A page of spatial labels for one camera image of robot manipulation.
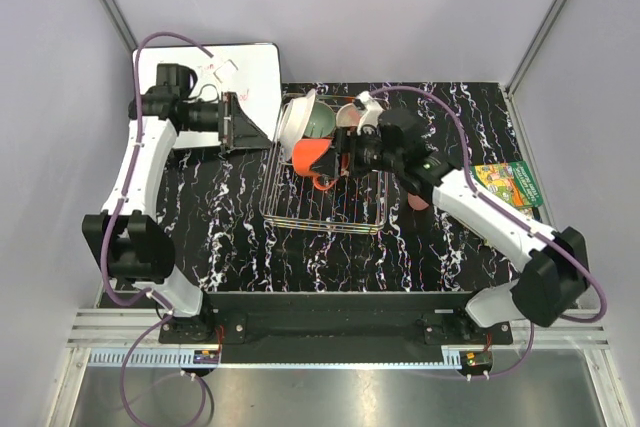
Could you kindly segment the wire dish rack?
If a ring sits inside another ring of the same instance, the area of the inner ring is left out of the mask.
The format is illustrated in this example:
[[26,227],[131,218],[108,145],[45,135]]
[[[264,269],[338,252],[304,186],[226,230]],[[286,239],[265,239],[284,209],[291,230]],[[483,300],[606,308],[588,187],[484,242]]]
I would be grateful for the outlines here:
[[373,235],[387,221],[389,175],[373,172],[360,178],[342,176],[335,181],[316,182],[296,173],[293,145],[280,141],[280,130],[291,117],[290,104],[308,96],[288,93],[283,97],[259,211],[276,227]]

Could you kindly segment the green ceramic bowl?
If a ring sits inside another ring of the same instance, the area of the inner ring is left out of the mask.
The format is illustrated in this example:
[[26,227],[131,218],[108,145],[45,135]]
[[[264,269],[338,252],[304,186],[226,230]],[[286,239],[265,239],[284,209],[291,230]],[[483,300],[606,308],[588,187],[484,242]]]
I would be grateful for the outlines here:
[[305,138],[331,137],[336,127],[335,112],[324,102],[316,101],[303,132]]

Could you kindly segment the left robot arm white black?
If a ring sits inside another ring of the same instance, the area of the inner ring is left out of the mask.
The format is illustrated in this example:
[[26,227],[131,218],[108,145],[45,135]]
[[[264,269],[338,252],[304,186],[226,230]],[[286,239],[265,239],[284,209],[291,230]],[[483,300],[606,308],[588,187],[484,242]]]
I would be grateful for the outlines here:
[[[88,214],[82,233],[107,295],[119,306],[148,297],[182,318],[181,331],[196,343],[215,333],[216,319],[203,310],[204,294],[175,265],[176,248],[157,222],[157,197],[178,136],[215,133],[224,151],[266,148],[268,136],[241,103],[246,96],[222,91],[212,100],[192,94],[197,76],[179,64],[160,64],[156,81],[129,107],[128,143],[114,187],[101,211]],[[124,280],[137,292],[118,296],[110,282]]]

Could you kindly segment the pink cream floral plate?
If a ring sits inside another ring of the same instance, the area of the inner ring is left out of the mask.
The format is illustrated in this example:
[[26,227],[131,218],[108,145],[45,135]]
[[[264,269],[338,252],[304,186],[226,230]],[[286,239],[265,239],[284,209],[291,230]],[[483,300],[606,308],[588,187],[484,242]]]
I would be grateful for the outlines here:
[[357,128],[360,124],[362,113],[354,104],[349,103],[342,106],[335,114],[337,128]]

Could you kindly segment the large white plate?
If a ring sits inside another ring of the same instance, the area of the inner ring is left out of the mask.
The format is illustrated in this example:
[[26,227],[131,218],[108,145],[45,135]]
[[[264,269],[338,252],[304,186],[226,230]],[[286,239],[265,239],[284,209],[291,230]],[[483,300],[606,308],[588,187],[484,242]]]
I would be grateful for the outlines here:
[[305,95],[295,97],[288,102],[278,133],[278,142],[285,160],[291,159],[296,143],[302,139],[309,123],[315,100],[316,90],[312,89]]

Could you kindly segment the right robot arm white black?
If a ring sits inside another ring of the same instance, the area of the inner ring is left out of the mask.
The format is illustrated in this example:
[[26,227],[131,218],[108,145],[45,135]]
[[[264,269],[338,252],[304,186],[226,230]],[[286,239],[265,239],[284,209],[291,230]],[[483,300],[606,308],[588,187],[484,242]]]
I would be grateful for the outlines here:
[[426,130],[416,113],[386,110],[375,125],[298,141],[294,169],[317,186],[341,176],[391,173],[408,193],[453,216],[511,262],[518,278],[477,292],[454,318],[463,342],[480,341],[501,322],[551,326],[590,286],[584,236],[572,227],[544,225],[497,198],[457,162],[429,149]]

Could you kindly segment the pink plastic cup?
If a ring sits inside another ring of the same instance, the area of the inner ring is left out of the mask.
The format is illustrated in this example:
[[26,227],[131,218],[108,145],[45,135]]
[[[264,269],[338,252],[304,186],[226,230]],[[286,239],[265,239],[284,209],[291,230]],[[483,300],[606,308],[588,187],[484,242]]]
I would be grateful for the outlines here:
[[423,211],[430,207],[430,204],[419,195],[407,194],[408,205],[415,211]]

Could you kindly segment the orange mug white inside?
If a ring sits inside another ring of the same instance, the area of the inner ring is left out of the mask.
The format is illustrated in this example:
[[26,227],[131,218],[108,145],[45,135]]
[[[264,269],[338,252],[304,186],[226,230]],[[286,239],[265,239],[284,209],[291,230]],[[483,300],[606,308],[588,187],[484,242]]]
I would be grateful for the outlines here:
[[332,147],[332,141],[329,138],[306,138],[296,143],[292,154],[295,173],[300,177],[310,178],[313,186],[320,191],[329,190],[334,186],[336,179],[314,176],[310,171],[310,164],[318,151],[324,151],[328,147]]

